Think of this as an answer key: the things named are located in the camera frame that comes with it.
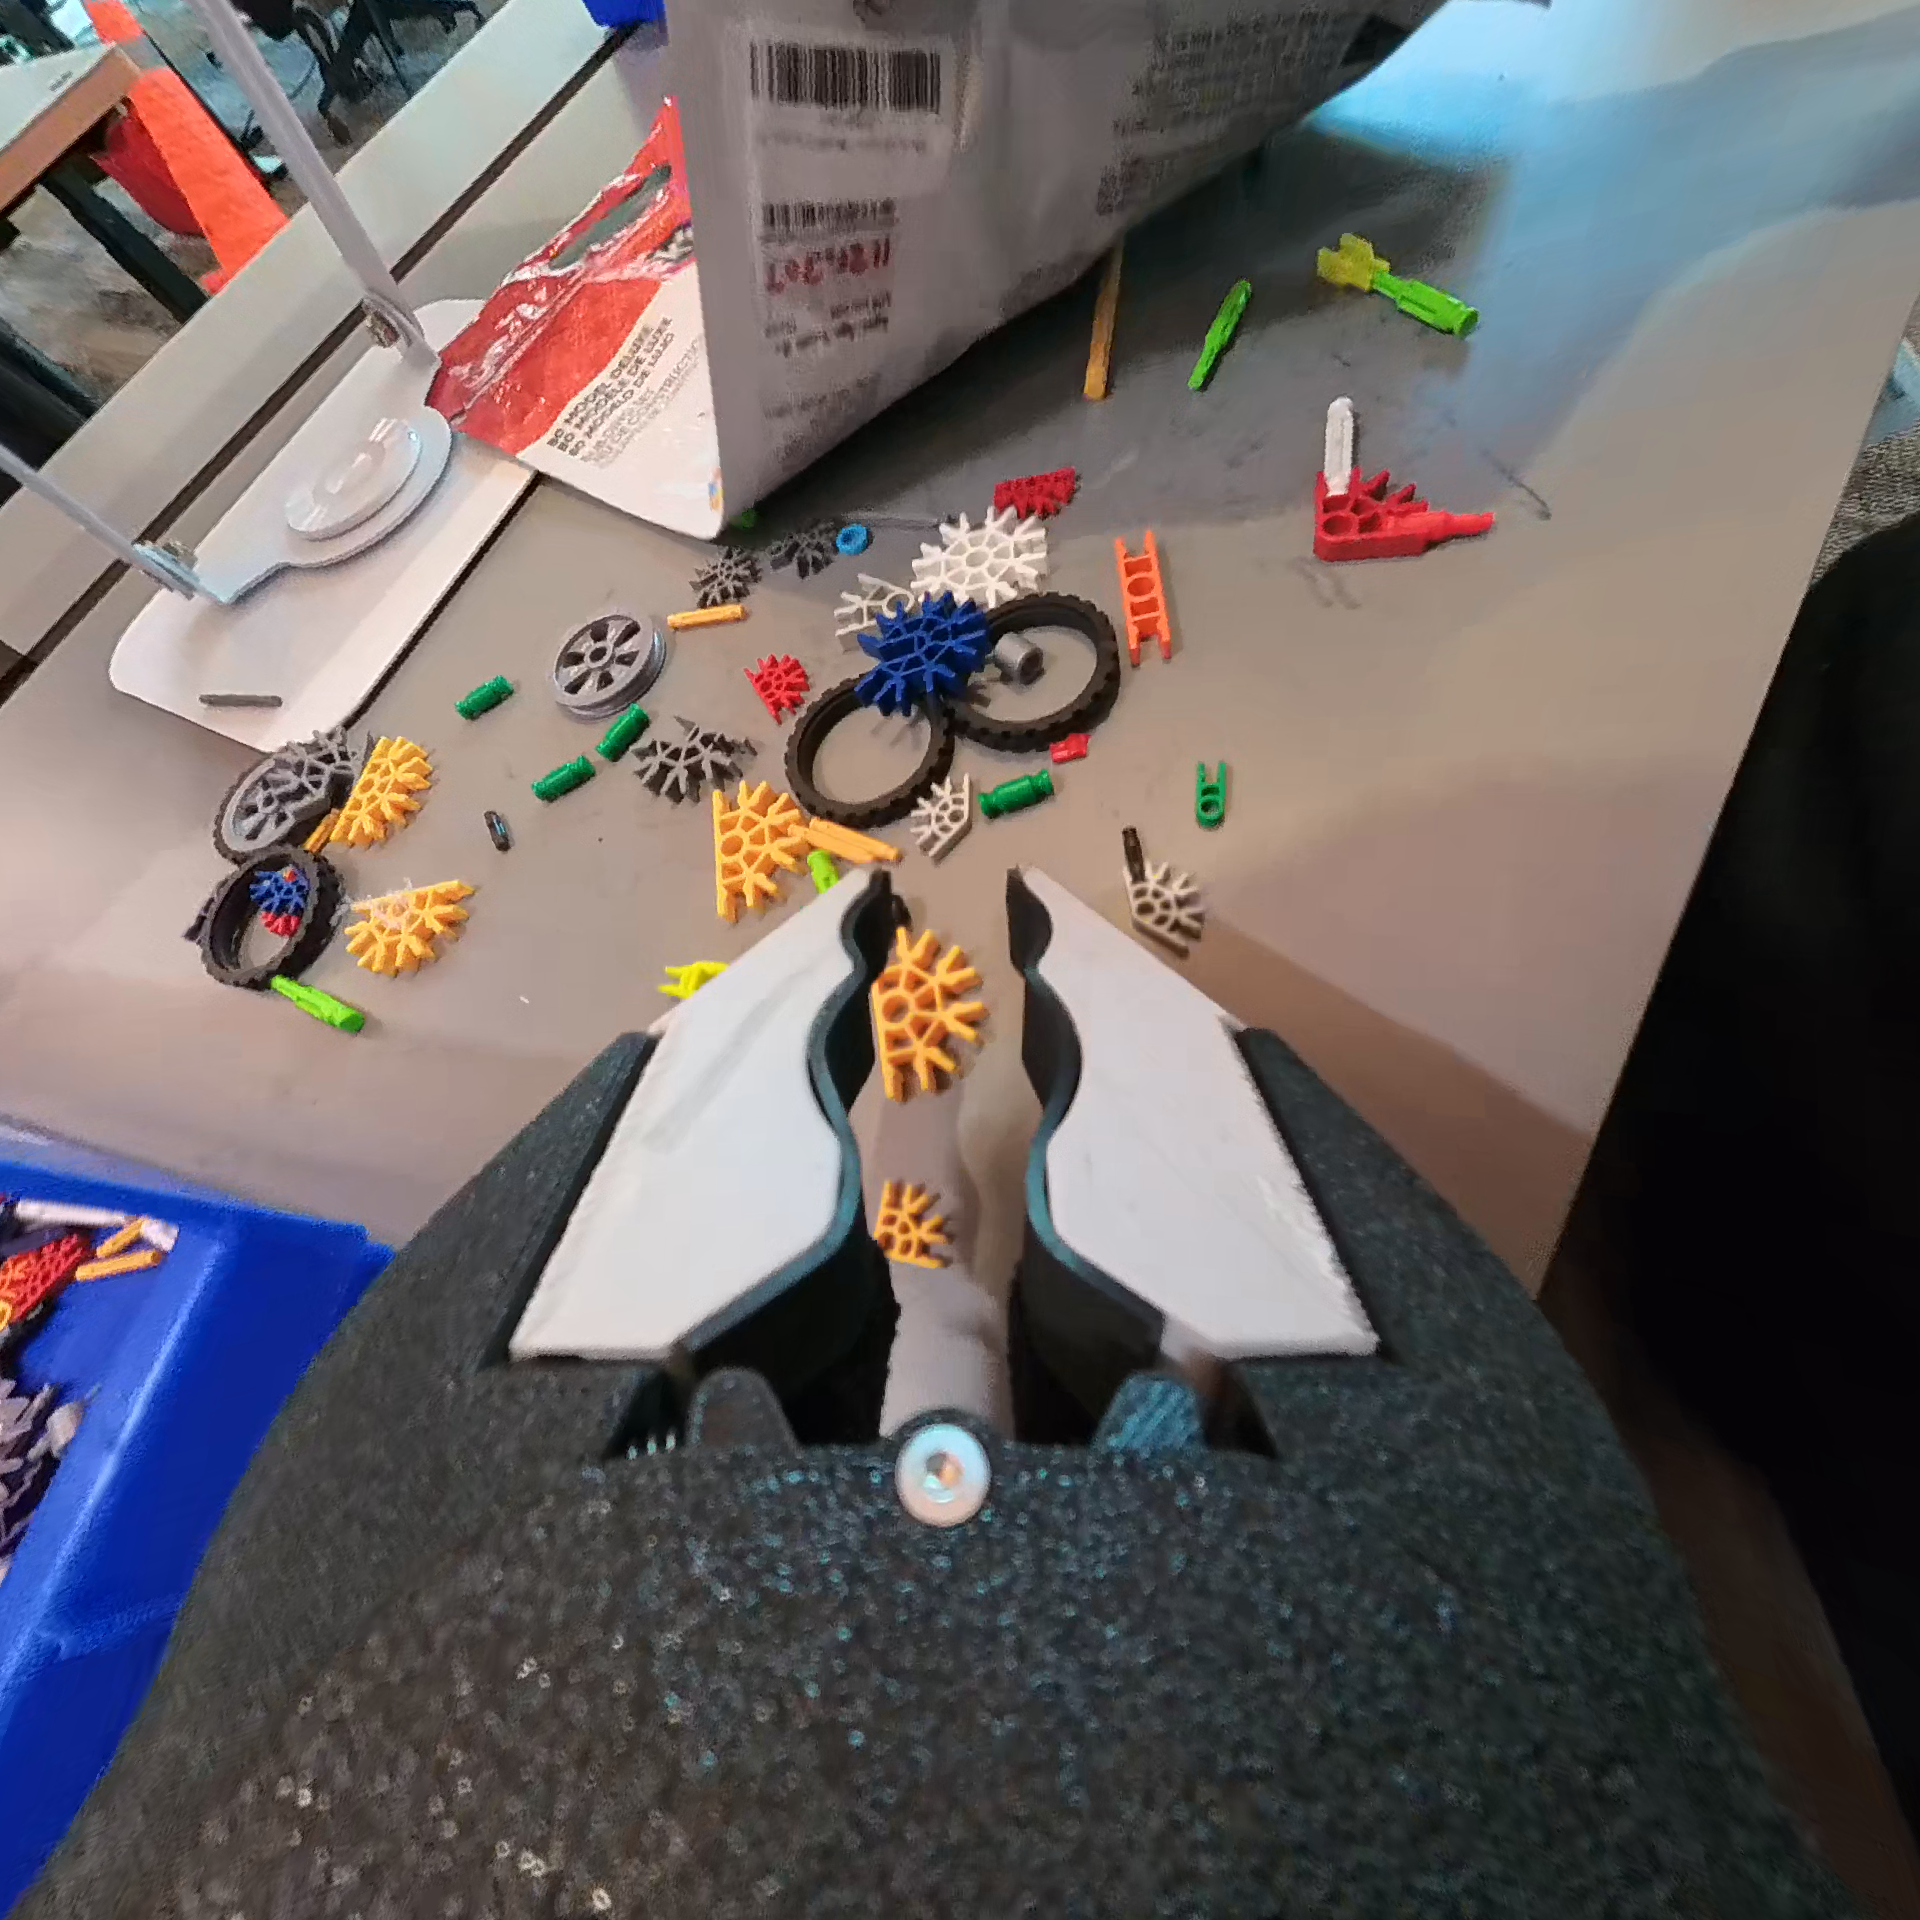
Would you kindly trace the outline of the black toy tyre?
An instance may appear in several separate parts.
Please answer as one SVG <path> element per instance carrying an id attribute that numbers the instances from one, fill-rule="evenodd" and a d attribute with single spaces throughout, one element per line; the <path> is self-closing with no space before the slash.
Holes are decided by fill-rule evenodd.
<path id="1" fill-rule="evenodd" d="M 819 750 L 839 721 L 846 721 L 860 707 L 857 681 L 846 679 L 819 692 L 798 719 L 787 744 L 785 744 L 785 778 L 792 797 L 812 816 L 839 822 L 846 830 L 879 830 L 908 818 L 908 811 L 925 803 L 925 797 L 946 779 L 953 765 L 953 723 L 952 707 L 944 703 L 932 703 L 921 707 L 928 723 L 925 757 L 919 760 L 908 779 L 876 792 L 870 798 L 837 798 L 817 779 Z"/>
<path id="2" fill-rule="evenodd" d="M 302 934 L 282 941 L 257 924 L 253 908 L 253 871 L 295 860 L 313 878 L 313 902 Z M 344 909 L 344 876 L 328 855 L 302 845 L 273 845 L 233 871 L 206 897 L 193 934 L 206 974 L 233 988 L 269 988 L 272 975 L 305 975 L 330 946 Z"/>
<path id="3" fill-rule="evenodd" d="M 1005 755 L 1040 755 L 1073 732 L 1090 732 L 1115 707 L 1121 692 L 1121 639 L 1110 616 L 1086 597 L 1045 590 L 1019 594 L 986 614 L 994 646 L 1040 626 L 1066 626 L 1086 636 L 1086 684 L 1069 704 L 1029 719 L 997 719 L 986 707 L 972 707 L 972 703 L 952 697 L 944 719 L 953 735 Z"/>

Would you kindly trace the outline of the blue snowflake toy connector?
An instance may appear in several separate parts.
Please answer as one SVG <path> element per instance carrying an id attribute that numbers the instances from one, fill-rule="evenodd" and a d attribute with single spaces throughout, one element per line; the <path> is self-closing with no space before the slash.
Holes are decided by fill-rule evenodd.
<path id="1" fill-rule="evenodd" d="M 957 696 L 983 670 L 994 634 L 983 606 L 942 590 L 882 614 L 860 646 L 872 666 L 852 681 L 857 704 L 905 715 Z"/>

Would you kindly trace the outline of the wooden side table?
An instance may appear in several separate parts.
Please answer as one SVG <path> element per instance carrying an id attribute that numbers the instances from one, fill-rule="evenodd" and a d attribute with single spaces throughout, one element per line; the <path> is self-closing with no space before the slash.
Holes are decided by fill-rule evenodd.
<path id="1" fill-rule="evenodd" d="M 48 192 L 149 301 L 186 322 L 206 304 L 204 286 L 96 192 L 79 158 L 136 78 L 141 66 L 110 41 L 2 66 L 2 216 L 35 188 Z"/>

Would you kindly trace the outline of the black office chair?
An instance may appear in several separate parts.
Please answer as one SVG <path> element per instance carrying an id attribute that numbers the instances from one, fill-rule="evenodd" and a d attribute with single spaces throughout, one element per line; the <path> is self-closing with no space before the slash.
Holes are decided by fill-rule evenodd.
<path id="1" fill-rule="evenodd" d="M 1916 516 L 1804 597 L 1590 1162 L 1916 1828 Z"/>

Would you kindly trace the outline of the small yellow fan connector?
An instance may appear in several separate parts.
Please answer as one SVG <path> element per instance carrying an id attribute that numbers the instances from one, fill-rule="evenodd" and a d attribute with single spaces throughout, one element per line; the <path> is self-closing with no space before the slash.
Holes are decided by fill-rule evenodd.
<path id="1" fill-rule="evenodd" d="M 953 1258 L 942 1196 L 925 1180 L 889 1178 L 879 1190 L 872 1233 L 889 1262 L 944 1269 Z"/>

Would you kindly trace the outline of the white base board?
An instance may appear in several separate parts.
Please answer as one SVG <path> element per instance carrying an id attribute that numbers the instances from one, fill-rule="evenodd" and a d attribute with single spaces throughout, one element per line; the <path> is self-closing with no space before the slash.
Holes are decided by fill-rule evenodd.
<path id="1" fill-rule="evenodd" d="M 355 373 L 370 349 L 323 401 L 370 380 Z M 536 481 L 489 442 L 451 434 L 443 481 L 391 539 L 341 563 L 282 571 L 233 606 L 157 590 L 119 639 L 108 681 L 253 747 L 355 719 Z M 260 471 L 272 481 L 291 471 L 289 442 Z M 190 551 L 200 555 L 226 516 Z M 204 692 L 279 692 L 283 704 L 220 711 L 200 704 Z"/>

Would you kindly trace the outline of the grey fan connector with rod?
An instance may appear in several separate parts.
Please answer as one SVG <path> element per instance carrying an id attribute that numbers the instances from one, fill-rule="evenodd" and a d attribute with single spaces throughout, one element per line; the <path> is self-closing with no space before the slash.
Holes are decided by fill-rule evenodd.
<path id="1" fill-rule="evenodd" d="M 1121 830 L 1127 917 L 1138 934 L 1171 955 L 1206 934 L 1206 902 L 1199 882 L 1171 860 L 1149 857 L 1138 826 Z"/>

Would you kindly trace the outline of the orange textured block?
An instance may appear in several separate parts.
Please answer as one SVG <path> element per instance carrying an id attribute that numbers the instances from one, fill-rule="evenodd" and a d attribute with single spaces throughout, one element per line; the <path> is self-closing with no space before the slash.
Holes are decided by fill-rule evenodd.
<path id="1" fill-rule="evenodd" d="M 200 285 L 220 294 L 289 224 L 289 213 L 125 3 L 84 3 L 84 11 L 103 41 L 141 66 L 105 137 L 105 171 L 166 230 L 208 244 L 217 266 Z"/>

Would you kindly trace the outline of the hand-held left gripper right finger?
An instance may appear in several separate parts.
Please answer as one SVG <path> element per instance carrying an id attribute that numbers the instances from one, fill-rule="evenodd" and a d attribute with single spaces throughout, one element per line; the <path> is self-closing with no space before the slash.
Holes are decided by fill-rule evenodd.
<path id="1" fill-rule="evenodd" d="M 1005 878 L 1042 1104 L 1010 1307 L 1023 1426 L 1169 1370 L 1374 1359 L 1378 1331 L 1248 1062 L 1248 1029 L 1040 869 Z"/>

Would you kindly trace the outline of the large red fan connector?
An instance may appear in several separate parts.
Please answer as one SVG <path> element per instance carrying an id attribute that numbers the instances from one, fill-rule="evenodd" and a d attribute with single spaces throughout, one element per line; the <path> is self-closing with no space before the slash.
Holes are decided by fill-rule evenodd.
<path id="1" fill-rule="evenodd" d="M 1416 496 L 1414 482 L 1396 487 L 1387 471 L 1342 481 L 1317 473 L 1312 551 L 1323 561 L 1420 559 L 1452 539 L 1480 539 L 1497 512 L 1450 512 Z"/>

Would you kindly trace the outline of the grey spoked toy wheel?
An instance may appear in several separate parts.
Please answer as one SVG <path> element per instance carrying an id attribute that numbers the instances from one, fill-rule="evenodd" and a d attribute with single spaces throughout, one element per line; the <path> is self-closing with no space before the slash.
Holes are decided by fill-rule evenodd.
<path id="1" fill-rule="evenodd" d="M 551 697 L 573 719 L 610 719 L 640 703 L 671 657 L 658 616 L 606 611 L 578 623 L 548 670 Z"/>
<path id="2" fill-rule="evenodd" d="M 229 860 L 253 860 L 273 845 L 305 841 L 341 803 L 305 792 L 289 779 L 273 755 L 254 760 L 226 792 L 214 816 L 214 845 Z"/>

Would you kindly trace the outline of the yellow snowflake toy connector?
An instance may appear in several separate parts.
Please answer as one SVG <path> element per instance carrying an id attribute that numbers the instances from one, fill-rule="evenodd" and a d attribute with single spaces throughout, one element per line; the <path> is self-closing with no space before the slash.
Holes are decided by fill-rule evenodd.
<path id="1" fill-rule="evenodd" d="M 352 779 L 346 803 L 305 838 L 305 853 L 328 845 L 371 848 L 401 830 L 436 779 L 432 755 L 413 736 L 380 736 Z"/>
<path id="2" fill-rule="evenodd" d="M 870 998 L 884 1098 L 946 1091 L 962 1069 L 957 1048 L 977 1044 L 986 1017 L 968 950 L 899 924 Z"/>
<path id="3" fill-rule="evenodd" d="M 781 876 L 808 876 L 808 855 L 812 853 L 808 811 L 766 779 L 745 779 L 737 792 L 719 782 L 710 807 L 716 909 L 735 924 L 745 909 L 764 909 L 771 902 L 781 902 Z"/>

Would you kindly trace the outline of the pile of mixed toy pieces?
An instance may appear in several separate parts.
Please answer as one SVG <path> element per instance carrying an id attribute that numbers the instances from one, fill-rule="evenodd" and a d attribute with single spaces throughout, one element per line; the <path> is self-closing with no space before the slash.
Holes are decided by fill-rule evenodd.
<path id="1" fill-rule="evenodd" d="M 26 1385 L 26 1347 L 79 1284 L 159 1266 L 173 1220 L 69 1201 L 2 1196 L 2 1574 L 74 1444 L 87 1395 Z"/>

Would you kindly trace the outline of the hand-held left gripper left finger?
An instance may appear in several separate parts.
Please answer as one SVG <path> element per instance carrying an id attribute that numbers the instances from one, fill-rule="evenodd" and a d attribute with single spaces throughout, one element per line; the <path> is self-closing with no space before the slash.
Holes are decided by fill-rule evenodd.
<path id="1" fill-rule="evenodd" d="M 685 1401 L 757 1370 L 793 1420 L 876 1420 L 899 1299 L 864 1223 L 852 1104 L 901 924 L 844 878 L 685 998 L 525 1284 L 515 1370 L 642 1369 Z"/>

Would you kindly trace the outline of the blue plastic bin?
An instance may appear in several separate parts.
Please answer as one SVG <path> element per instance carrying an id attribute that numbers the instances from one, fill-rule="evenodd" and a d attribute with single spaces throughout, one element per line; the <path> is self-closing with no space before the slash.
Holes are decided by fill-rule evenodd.
<path id="1" fill-rule="evenodd" d="M 2 1906 L 35 1880 L 153 1684 L 253 1453 L 391 1247 L 367 1226 L 2 1134 L 2 1196 L 157 1217 L 157 1266 L 71 1286 L 18 1381 L 83 1423 L 2 1577 Z"/>

